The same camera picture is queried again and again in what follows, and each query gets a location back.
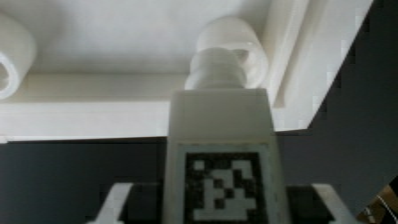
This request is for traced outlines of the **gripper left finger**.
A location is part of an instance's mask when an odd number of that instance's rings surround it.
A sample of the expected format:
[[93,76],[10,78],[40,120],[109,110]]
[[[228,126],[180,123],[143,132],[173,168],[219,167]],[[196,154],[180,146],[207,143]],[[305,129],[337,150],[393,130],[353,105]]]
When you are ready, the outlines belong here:
[[120,220],[120,216],[132,188],[132,183],[116,183],[113,185],[97,218],[88,222],[88,224],[125,224]]

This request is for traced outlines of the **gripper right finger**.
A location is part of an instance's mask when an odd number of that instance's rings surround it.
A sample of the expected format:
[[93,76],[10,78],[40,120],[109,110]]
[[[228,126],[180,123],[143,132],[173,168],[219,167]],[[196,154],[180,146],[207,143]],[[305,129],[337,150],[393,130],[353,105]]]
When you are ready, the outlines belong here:
[[333,220],[329,221],[329,224],[363,224],[353,215],[335,187],[329,184],[315,183],[313,188],[333,214]]

